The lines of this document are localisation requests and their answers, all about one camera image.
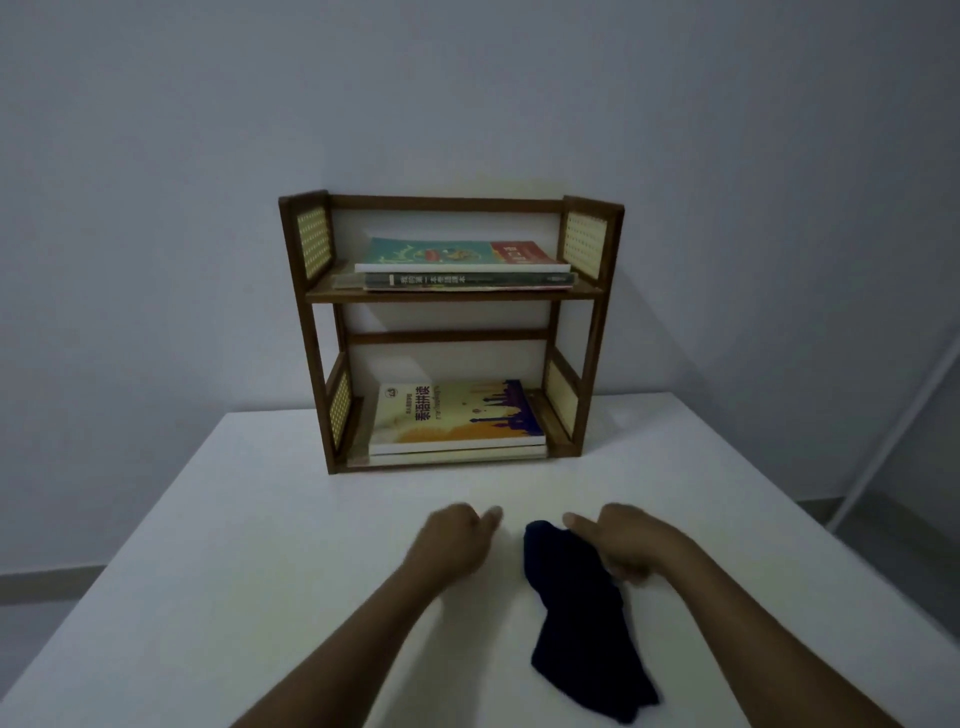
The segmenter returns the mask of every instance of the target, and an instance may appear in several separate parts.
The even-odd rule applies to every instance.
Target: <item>forearm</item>
[[[898,725],[686,537],[670,550],[661,571],[686,603],[754,728]]]
[[[439,590],[401,567],[235,726],[363,725],[403,641]]]

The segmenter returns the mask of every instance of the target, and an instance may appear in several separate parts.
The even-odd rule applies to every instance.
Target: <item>navy blue sock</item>
[[[523,570],[547,609],[534,669],[584,708],[632,723],[657,690],[643,671],[623,597],[586,541],[546,521],[523,534]]]

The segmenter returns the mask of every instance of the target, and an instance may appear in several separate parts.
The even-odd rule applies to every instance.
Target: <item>bookshelf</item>
[[[349,352],[370,344],[418,344],[464,341],[546,342],[540,387],[527,389],[547,439],[550,457],[579,457],[584,448],[590,401],[600,345],[603,340],[616,253],[623,226],[623,205],[563,197],[560,200],[501,198],[391,197],[336,195],[326,190],[304,192],[278,200],[280,221],[290,261],[300,330],[313,389],[327,471],[331,474],[376,470],[348,462],[363,411],[363,398],[354,395]],[[392,210],[412,212],[492,212],[555,214],[560,218],[556,258],[570,263],[578,274],[568,291],[496,291],[491,293],[405,293],[335,289],[333,277],[347,261],[338,260],[333,211]],[[448,329],[360,333],[348,330],[344,306],[349,303],[428,302],[550,302],[546,328]],[[557,349],[557,324],[563,301],[591,301],[592,315],[583,370],[576,370]],[[331,303],[337,331],[338,354],[324,376],[314,303]],[[395,467],[428,467],[391,466]]]

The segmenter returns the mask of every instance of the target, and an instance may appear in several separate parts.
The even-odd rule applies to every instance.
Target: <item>lower shelf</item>
[[[537,422],[546,435],[546,445],[549,457],[576,457],[580,453],[570,440],[560,424],[553,406],[540,389],[525,390],[527,400],[537,416]],[[355,397],[350,405],[347,423],[344,426],[344,438],[336,457],[336,473],[359,473],[373,470],[399,470],[408,468],[438,468],[450,465],[464,465],[466,463],[430,463],[409,465],[366,465],[362,464],[367,458],[367,449],[370,442],[373,413],[364,412],[364,398]],[[495,463],[511,461],[483,460],[481,462]]]

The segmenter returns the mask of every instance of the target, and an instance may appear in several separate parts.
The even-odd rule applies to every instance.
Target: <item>white tabletop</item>
[[[0,704],[0,725],[230,725],[451,501],[505,508],[487,565],[404,645],[371,725],[610,726],[530,667],[527,522],[631,502],[696,538],[907,726],[960,724],[960,650],[671,395],[596,398],[579,459],[327,476],[312,411],[227,415]],[[631,592],[656,726],[746,725],[679,598]]]

